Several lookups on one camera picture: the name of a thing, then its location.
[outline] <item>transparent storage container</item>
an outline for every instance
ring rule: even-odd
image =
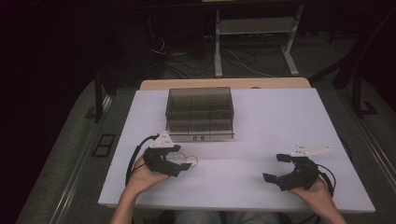
[[[233,138],[233,98],[229,87],[169,90],[166,130],[173,141]]]

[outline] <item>white table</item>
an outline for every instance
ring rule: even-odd
[[[168,91],[136,93],[99,204],[117,205],[135,147],[147,136],[165,130],[167,95]],[[199,164],[141,194],[136,206],[306,211],[300,199],[262,178],[262,173],[290,173],[293,165],[277,161],[276,154],[288,154],[299,143],[332,146],[332,151],[310,159],[335,174],[334,201],[342,212],[374,212],[315,89],[232,89],[232,95],[234,139],[177,143],[185,154],[197,156]]]

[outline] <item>person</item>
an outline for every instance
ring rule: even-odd
[[[131,177],[128,181],[127,186],[122,192],[119,200],[119,204],[117,205],[116,211],[111,218],[111,224],[131,224],[134,216],[134,204],[137,200],[137,197],[142,192],[148,191],[154,185],[166,180],[169,178],[169,175],[163,175],[159,173],[153,173],[150,169],[145,165],[143,157],[140,157],[134,163],[134,170],[131,174]],[[308,206],[312,209],[314,213],[320,216],[327,224],[345,224],[347,223],[337,207],[335,206],[332,196],[327,189],[324,181],[318,177],[318,180],[313,185],[311,189],[297,188],[290,189],[290,193],[297,195],[301,198]],[[242,213],[233,213],[233,217],[242,217]],[[213,212],[209,212],[208,216],[214,216]],[[271,217],[266,220],[269,221],[267,223],[271,223],[273,220]]]

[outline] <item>wrist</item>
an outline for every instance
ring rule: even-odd
[[[326,224],[346,224],[344,217],[338,210],[328,211],[320,216]]]
[[[137,200],[137,197],[139,196],[140,192],[132,189],[132,188],[126,188],[121,196],[120,200],[123,201],[124,203],[131,203],[134,204]]]

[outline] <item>human hand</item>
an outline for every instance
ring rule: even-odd
[[[151,189],[154,185],[168,179],[169,175],[153,173],[145,164],[143,156],[134,163],[134,171],[131,173],[125,189],[140,194]]]
[[[129,178],[125,190],[120,196],[119,204],[117,205],[116,212],[114,213],[113,218],[111,218],[110,223],[132,223],[134,203],[136,202],[137,196],[168,178],[169,175],[151,172],[145,165],[143,157],[137,159],[134,163],[134,171]]]
[[[297,188],[290,189],[289,192],[300,197],[326,223],[346,223],[335,206],[326,184],[320,177],[311,189]]]

